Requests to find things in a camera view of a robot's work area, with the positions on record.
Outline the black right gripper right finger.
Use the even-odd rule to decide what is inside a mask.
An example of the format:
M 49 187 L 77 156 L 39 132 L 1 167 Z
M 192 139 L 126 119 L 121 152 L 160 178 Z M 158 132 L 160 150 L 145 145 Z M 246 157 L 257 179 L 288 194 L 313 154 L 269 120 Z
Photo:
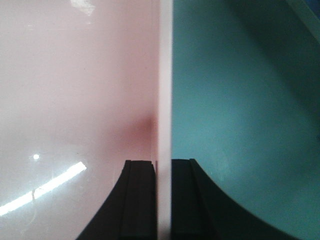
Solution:
M 173 159 L 171 167 L 171 239 L 294 239 L 231 199 L 195 159 Z

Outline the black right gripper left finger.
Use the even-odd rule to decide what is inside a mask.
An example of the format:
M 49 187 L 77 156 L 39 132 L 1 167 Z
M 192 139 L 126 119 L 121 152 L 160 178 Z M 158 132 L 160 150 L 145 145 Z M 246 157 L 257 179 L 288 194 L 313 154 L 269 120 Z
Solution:
M 126 160 L 114 188 L 79 240 L 155 240 L 156 174 L 151 161 Z

